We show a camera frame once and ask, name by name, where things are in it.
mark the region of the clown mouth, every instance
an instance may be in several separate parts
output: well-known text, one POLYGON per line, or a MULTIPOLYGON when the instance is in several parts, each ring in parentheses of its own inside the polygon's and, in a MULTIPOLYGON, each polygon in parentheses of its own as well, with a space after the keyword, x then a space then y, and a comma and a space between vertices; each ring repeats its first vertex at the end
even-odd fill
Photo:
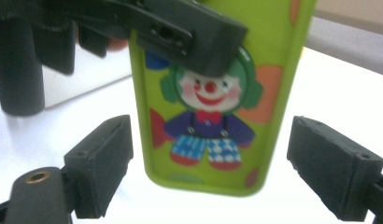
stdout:
POLYGON ((196 92, 195 95, 197 96, 197 99, 204 105, 217 105, 224 99, 224 97, 220 97, 217 99, 207 99, 204 96, 198 94, 198 92, 196 92))

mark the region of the white background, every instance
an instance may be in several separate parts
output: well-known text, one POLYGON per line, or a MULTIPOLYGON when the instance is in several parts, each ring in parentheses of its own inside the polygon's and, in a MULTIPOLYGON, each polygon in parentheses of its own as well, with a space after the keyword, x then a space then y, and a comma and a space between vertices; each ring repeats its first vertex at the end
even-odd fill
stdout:
MULTIPOLYGON (((133 80, 126 77, 29 118, 7 116, 0 108, 0 203, 20 175, 63 167, 67 151, 122 114, 131 116, 133 127, 128 174, 105 218, 73 217, 74 223, 342 223, 286 159, 293 116, 322 121, 383 157, 383 76, 305 49, 268 178, 255 195, 235 198, 152 183, 144 172, 133 80)), ((369 213, 365 223, 372 220, 369 213)))

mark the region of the black mount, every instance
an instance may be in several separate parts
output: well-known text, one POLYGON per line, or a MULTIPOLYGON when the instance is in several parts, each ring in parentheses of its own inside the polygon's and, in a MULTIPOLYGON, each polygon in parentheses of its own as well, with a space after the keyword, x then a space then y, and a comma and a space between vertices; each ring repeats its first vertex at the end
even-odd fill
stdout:
POLYGON ((64 156, 65 166, 20 176, 10 200, 0 204, 0 223, 71 223, 103 217, 133 154, 130 117, 109 119, 64 156))
POLYGON ((337 218, 383 224, 383 159, 327 125, 294 117, 288 160, 337 218))
POLYGON ((222 76, 247 28, 193 0, 0 0, 0 101, 11 115, 44 108, 41 64, 72 74, 75 35, 104 57, 127 39, 209 77, 222 76))

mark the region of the orange shape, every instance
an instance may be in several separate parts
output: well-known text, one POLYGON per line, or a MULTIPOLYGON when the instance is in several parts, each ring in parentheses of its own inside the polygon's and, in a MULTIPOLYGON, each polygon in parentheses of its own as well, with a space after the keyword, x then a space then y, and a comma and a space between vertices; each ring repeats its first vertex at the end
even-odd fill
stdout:
POLYGON ((167 137, 164 133, 165 121, 163 117, 154 109, 150 109, 150 120, 151 120, 151 135, 153 138, 153 148, 160 147, 165 143, 167 137))
POLYGON ((255 168, 249 172, 247 179, 245 180, 245 186, 247 188, 252 188, 258 179, 259 169, 255 168))
POLYGON ((291 24, 296 24, 297 15, 299 14, 300 0, 291 1, 291 24))
POLYGON ((276 106, 283 69, 277 65, 266 65, 256 68, 256 79, 263 85, 262 98, 254 108, 241 108, 239 115, 255 123, 270 122, 276 106))

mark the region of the cartoon illustration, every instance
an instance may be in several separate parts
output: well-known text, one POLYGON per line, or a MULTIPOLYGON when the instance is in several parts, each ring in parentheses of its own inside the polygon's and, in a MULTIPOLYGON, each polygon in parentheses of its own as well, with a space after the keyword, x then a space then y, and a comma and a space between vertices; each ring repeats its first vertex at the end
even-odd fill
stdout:
POLYGON ((161 87, 165 100, 181 102, 187 108, 163 126, 174 140, 171 159, 191 166, 207 152, 210 164, 217 169, 239 167, 239 148, 248 147, 255 133, 232 112, 256 106, 262 95, 247 52, 240 49, 222 77, 203 77, 174 66, 161 80, 161 87))

